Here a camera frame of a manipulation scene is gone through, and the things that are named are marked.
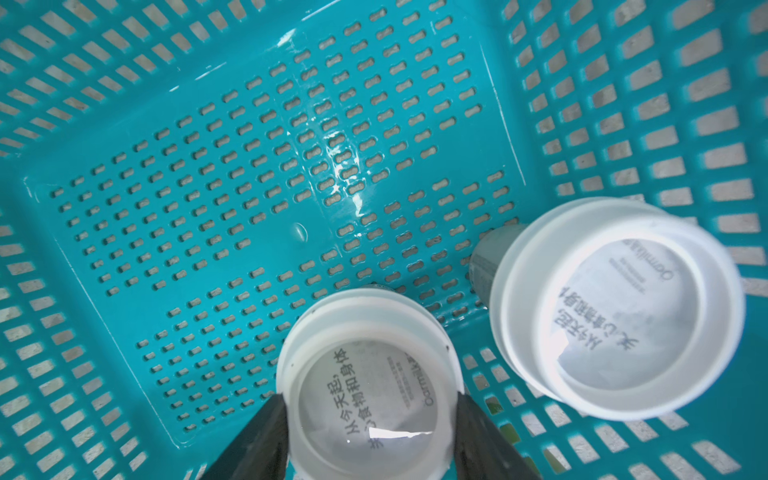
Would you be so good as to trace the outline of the yogurt cup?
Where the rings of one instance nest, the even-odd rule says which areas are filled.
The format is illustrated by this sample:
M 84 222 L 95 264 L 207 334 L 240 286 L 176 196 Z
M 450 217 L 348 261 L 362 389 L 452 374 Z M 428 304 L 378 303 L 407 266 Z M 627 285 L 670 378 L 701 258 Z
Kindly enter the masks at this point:
M 293 325 L 277 391 L 289 458 L 302 479 L 440 479 L 464 391 L 436 318 L 391 289 L 332 294 Z
M 695 400 L 744 330 L 728 250 L 637 201 L 585 198 L 494 229 L 475 247 L 469 276 L 510 368 L 606 420 L 653 418 Z

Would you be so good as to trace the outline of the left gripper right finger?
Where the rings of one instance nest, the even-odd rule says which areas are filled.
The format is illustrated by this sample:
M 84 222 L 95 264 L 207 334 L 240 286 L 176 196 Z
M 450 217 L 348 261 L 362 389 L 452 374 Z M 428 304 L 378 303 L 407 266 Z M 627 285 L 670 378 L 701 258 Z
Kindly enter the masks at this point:
M 458 394 L 456 405 L 454 463 L 458 479 L 540 478 L 465 393 Z

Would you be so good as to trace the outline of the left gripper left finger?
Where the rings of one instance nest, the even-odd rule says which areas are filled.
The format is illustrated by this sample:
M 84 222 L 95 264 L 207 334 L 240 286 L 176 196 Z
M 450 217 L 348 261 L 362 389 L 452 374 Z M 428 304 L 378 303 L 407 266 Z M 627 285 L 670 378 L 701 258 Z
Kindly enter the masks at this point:
M 247 423 L 202 480 L 283 480 L 289 456 L 287 405 L 274 394 Z

